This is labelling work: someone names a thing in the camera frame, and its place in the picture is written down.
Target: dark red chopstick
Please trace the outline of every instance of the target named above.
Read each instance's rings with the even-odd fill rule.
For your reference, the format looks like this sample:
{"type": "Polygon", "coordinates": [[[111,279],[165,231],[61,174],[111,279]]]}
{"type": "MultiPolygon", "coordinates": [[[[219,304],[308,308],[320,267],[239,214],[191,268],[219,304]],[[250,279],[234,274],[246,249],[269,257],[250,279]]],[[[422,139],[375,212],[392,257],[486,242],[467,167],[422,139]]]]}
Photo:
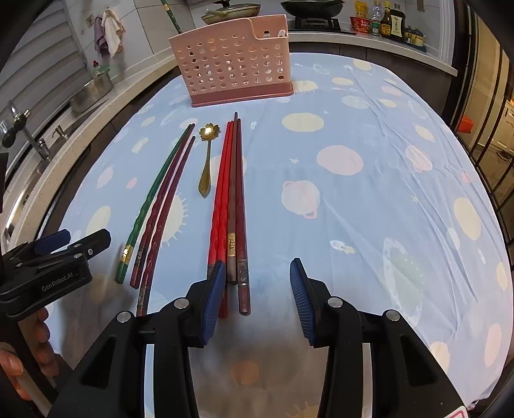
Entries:
{"type": "Polygon", "coordinates": [[[230,122],[227,123],[225,130],[225,139],[223,141],[223,151],[221,161],[219,163],[218,181],[216,184],[216,196],[214,197],[214,209],[212,210],[212,226],[211,236],[209,241],[209,256],[207,258],[207,277],[212,271],[214,264],[217,260],[218,254],[218,239],[219,239],[219,215],[221,211],[222,193],[223,193],[223,173],[225,172],[225,162],[227,157],[227,144],[230,138],[230,122]]]}
{"type": "MultiPolygon", "coordinates": [[[[234,130],[234,122],[229,122],[229,135],[227,138],[227,149],[225,153],[225,166],[223,169],[223,185],[222,199],[219,206],[219,234],[218,234],[218,251],[216,259],[227,263],[227,222],[228,222],[228,195],[230,180],[230,156],[232,153],[232,134],[234,130]]],[[[223,293],[222,304],[219,308],[218,317],[226,318],[228,315],[228,294],[227,284],[223,293]]]]}
{"type": "Polygon", "coordinates": [[[243,138],[241,119],[237,120],[236,141],[236,209],[235,209],[235,252],[237,261],[237,296],[239,313],[250,315],[250,286],[248,283],[248,259],[246,251],[245,193],[243,181],[243,138]]]}
{"type": "Polygon", "coordinates": [[[144,229],[143,236],[141,237],[141,242],[139,243],[139,248],[137,251],[136,259],[134,260],[134,266],[132,268],[132,276],[130,279],[130,285],[134,289],[139,288],[139,284],[141,283],[141,275],[143,273],[144,262],[146,259],[146,254],[148,253],[148,247],[150,245],[150,239],[152,237],[152,232],[154,231],[155,222],[157,221],[157,216],[159,215],[159,211],[162,206],[162,201],[166,196],[166,191],[168,190],[168,186],[170,185],[171,179],[173,178],[173,173],[175,171],[175,167],[178,164],[178,160],[182,155],[182,151],[186,146],[186,142],[189,139],[189,136],[193,132],[194,124],[190,124],[187,129],[184,131],[179,141],[182,141],[180,147],[177,150],[177,153],[173,157],[173,161],[168,168],[166,176],[161,183],[159,193],[157,194],[157,198],[152,206],[152,211],[148,220],[146,221],[146,227],[144,229]]]}
{"type": "Polygon", "coordinates": [[[227,282],[237,283],[237,265],[235,260],[235,163],[236,163],[236,137],[237,112],[234,114],[232,130],[232,149],[230,152],[230,179],[228,195],[228,222],[227,222],[227,282]]]}
{"type": "Polygon", "coordinates": [[[139,289],[139,299],[137,303],[137,312],[136,316],[146,315],[148,311],[148,302],[150,300],[150,289],[152,287],[152,280],[154,277],[155,271],[155,263],[157,262],[157,255],[159,254],[159,247],[162,240],[162,234],[164,232],[164,225],[166,224],[166,220],[168,218],[168,213],[170,212],[171,204],[173,202],[173,198],[175,197],[175,192],[177,190],[178,182],[180,181],[180,176],[184,170],[184,166],[186,165],[186,161],[189,157],[189,153],[191,152],[191,148],[193,147],[195,137],[193,136],[189,141],[188,147],[180,160],[180,164],[178,165],[177,172],[173,177],[173,181],[171,182],[170,189],[168,190],[168,194],[166,195],[166,200],[162,205],[162,209],[159,215],[159,219],[157,221],[157,227],[155,229],[154,236],[152,238],[152,246],[150,248],[150,252],[148,254],[148,259],[146,261],[146,268],[143,274],[143,280],[141,283],[141,289],[139,289]]]}

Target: gas stove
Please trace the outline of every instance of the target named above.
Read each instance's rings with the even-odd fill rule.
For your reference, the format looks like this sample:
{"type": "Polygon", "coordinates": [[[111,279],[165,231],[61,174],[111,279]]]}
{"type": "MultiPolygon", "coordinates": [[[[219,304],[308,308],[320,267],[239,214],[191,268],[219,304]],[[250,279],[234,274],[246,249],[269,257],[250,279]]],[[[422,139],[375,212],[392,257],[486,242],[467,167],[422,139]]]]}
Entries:
{"type": "Polygon", "coordinates": [[[355,35],[353,32],[342,30],[337,19],[305,19],[295,18],[287,21],[289,32],[334,32],[355,35]]]}

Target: soy sauce bottle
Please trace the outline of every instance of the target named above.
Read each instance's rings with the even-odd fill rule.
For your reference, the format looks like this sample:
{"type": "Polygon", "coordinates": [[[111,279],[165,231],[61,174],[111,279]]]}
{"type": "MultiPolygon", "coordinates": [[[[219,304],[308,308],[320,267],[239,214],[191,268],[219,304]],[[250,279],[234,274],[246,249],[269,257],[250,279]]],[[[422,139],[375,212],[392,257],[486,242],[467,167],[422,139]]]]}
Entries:
{"type": "Polygon", "coordinates": [[[401,43],[405,41],[405,13],[396,3],[394,9],[391,10],[391,39],[401,43]]]}
{"type": "Polygon", "coordinates": [[[384,17],[380,22],[380,34],[384,38],[389,38],[391,36],[391,3],[386,1],[384,3],[384,17]]]}

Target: towel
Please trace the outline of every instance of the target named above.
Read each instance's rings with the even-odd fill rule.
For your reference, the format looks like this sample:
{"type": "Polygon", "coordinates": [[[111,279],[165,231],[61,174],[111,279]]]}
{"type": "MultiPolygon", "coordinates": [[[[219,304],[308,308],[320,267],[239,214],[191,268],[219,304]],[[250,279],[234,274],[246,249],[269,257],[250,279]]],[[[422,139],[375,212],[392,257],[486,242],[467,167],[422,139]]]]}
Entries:
{"type": "Polygon", "coordinates": [[[125,28],[113,9],[106,9],[105,12],[103,12],[102,27],[112,58],[123,49],[121,45],[121,34],[125,32],[125,28]]]}
{"type": "Polygon", "coordinates": [[[109,47],[103,31],[102,18],[100,17],[95,19],[95,51],[98,52],[102,58],[109,55],[109,47]]]}

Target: metal screw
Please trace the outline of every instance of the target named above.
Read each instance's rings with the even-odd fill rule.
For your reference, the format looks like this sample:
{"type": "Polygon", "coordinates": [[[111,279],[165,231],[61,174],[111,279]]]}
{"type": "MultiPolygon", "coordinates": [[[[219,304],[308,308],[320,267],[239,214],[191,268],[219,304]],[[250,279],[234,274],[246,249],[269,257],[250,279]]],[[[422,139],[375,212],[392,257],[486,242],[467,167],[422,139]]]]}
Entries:
{"type": "Polygon", "coordinates": [[[343,301],[340,298],[330,298],[328,299],[327,303],[332,308],[340,308],[343,306],[343,301]]]}
{"type": "Polygon", "coordinates": [[[123,324],[124,322],[127,322],[131,318],[131,316],[132,315],[130,312],[125,311],[125,312],[120,312],[118,314],[118,316],[116,317],[116,319],[118,320],[118,322],[121,322],[123,324]]]}
{"type": "Polygon", "coordinates": [[[177,309],[184,309],[189,306],[189,301],[185,298],[180,298],[173,303],[173,306],[175,306],[177,309]]]}
{"type": "Polygon", "coordinates": [[[398,311],[395,311],[394,309],[389,309],[386,313],[385,313],[385,316],[387,317],[387,319],[391,320],[391,321],[398,321],[400,319],[400,314],[398,311]]]}

